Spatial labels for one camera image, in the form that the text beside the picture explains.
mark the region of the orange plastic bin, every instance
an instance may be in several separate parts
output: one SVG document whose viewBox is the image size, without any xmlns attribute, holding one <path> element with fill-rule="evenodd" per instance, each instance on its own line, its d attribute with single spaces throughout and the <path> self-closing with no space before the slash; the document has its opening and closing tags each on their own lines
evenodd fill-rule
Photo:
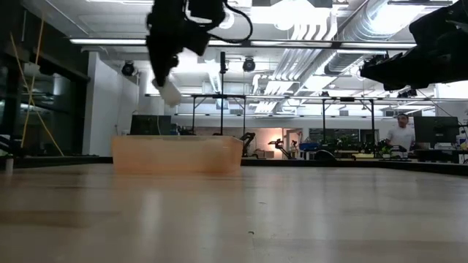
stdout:
<svg viewBox="0 0 468 263">
<path fill-rule="evenodd" d="M 228 136 L 116 136 L 114 171 L 231 173 L 241 168 L 243 143 Z"/>
</svg>

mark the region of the cable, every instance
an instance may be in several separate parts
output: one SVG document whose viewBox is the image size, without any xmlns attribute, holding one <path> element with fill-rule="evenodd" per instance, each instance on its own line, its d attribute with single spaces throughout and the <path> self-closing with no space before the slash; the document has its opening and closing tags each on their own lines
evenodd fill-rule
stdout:
<svg viewBox="0 0 468 263">
<path fill-rule="evenodd" d="M 252 20 L 250 20 L 249 16 L 246 15 L 246 13 L 244 13 L 244 12 L 242 12 L 240 10 L 237 10 L 234 7 L 231 7 L 227 3 L 227 0 L 222 0 L 222 1 L 223 1 L 224 5 L 226 6 L 226 8 L 228 8 L 230 11 L 232 11 L 232 12 L 238 14 L 238 15 L 241 15 L 242 17 L 244 17 L 247 20 L 247 23 L 249 24 L 249 34 L 247 34 L 247 37 L 244 37 L 243 39 L 225 39 L 225 38 L 219 37 L 219 36 L 217 36 L 215 34 L 209 34 L 209 35 L 211 37 L 213 37 L 214 39 L 218 39 L 218 40 L 224 41 L 226 43 L 230 43 L 230 44 L 240 44 L 242 42 L 245 42 L 246 40 L 249 40 L 250 37 L 252 36 L 252 34 L 254 33 L 254 25 L 252 23 Z M 211 23 L 198 23 L 198 22 L 195 22 L 193 20 L 190 20 L 190 18 L 186 14 L 186 3 L 187 3 L 187 0 L 184 0 L 183 13 L 184 13 L 185 19 L 188 20 L 189 22 L 196 23 L 199 27 L 204 28 L 206 31 L 210 31 L 211 29 L 216 28 L 222 22 L 222 21 L 213 21 Z"/>
<path fill-rule="evenodd" d="M 28 89 L 28 92 L 32 92 L 32 89 L 33 89 L 33 86 L 29 87 L 28 86 L 28 82 L 26 81 L 26 77 L 24 75 L 24 71 L 23 71 L 23 68 L 21 67 L 21 62 L 20 62 L 20 57 L 18 55 L 18 50 L 16 48 L 16 44 L 15 44 L 15 38 L 13 37 L 13 33 L 10 32 L 10 40 L 12 42 L 12 45 L 13 45 L 13 51 L 15 52 L 15 57 L 16 57 L 16 62 L 18 63 L 18 68 L 20 70 L 20 73 L 21 73 L 21 77 L 23 78 L 23 82 L 24 82 L 24 85 L 27 87 Z M 40 46 L 38 46 L 37 48 L 37 53 L 39 54 L 40 53 Z M 36 107 L 36 103 L 34 102 L 34 100 L 32 99 L 32 96 L 30 97 L 31 98 L 31 103 L 34 107 Z M 60 152 L 60 154 L 62 156 L 64 156 L 64 153 L 61 151 L 59 145 L 57 145 L 57 142 L 55 141 L 55 139 L 53 138 L 52 134 L 50 133 L 49 129 L 47 128 L 47 126 L 45 125 L 45 122 L 44 120 L 42 119 L 42 116 L 39 114 L 39 112 L 37 112 L 36 110 L 34 110 L 37 114 L 37 117 L 39 118 L 42 126 L 44 127 L 45 131 L 48 133 L 50 139 L 52 140 L 52 143 L 56 146 L 57 150 Z M 24 134 L 23 134 L 23 139 L 21 140 L 21 145 L 23 147 L 23 142 L 24 142 Z"/>
</svg>

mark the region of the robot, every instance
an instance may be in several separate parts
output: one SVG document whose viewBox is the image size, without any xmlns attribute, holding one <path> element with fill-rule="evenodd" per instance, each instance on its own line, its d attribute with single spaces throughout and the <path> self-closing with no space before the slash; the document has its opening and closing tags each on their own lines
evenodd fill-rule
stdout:
<svg viewBox="0 0 468 263">
<path fill-rule="evenodd" d="M 226 17 L 224 7 L 247 20 L 250 32 L 245 38 L 223 39 L 209 33 Z M 195 22 L 189 18 L 187 11 L 192 18 L 202 18 L 211 22 Z M 153 85 L 170 106 L 176 106 L 181 100 L 180 92 L 167 79 L 170 70 L 178 65 L 178 53 L 187 48 L 202 56 L 211 38 L 242 43 L 248 40 L 253 32 L 250 18 L 231 7 L 227 0 L 155 0 L 151 13 L 146 19 L 146 27 L 149 30 L 146 46 L 155 76 Z"/>
<path fill-rule="evenodd" d="M 365 61 L 361 76 L 383 83 L 386 91 L 468 80 L 467 7 L 468 0 L 459 0 L 412 22 L 409 31 L 417 45 L 405 54 Z"/>
</svg>

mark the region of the white shirt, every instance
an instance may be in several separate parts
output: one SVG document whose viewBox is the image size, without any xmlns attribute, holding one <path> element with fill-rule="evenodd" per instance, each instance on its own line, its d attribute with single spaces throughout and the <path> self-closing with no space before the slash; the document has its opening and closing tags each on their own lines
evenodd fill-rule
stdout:
<svg viewBox="0 0 468 263">
<path fill-rule="evenodd" d="M 408 126 L 406 128 L 397 126 L 388 131 L 387 139 L 390 140 L 391 145 L 400 145 L 410 151 L 410 147 L 415 141 L 415 130 Z"/>
</svg>

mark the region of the monitor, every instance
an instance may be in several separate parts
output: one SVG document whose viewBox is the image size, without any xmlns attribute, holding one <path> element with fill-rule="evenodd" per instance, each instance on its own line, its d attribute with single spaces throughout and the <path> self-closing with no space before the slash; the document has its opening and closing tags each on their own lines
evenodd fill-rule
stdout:
<svg viewBox="0 0 468 263">
<path fill-rule="evenodd" d="M 130 135 L 170 135 L 170 116 L 133 115 Z"/>
<path fill-rule="evenodd" d="M 438 142 L 456 143 L 460 134 L 457 117 L 415 116 L 416 142 L 430 142 L 431 147 Z"/>
</svg>

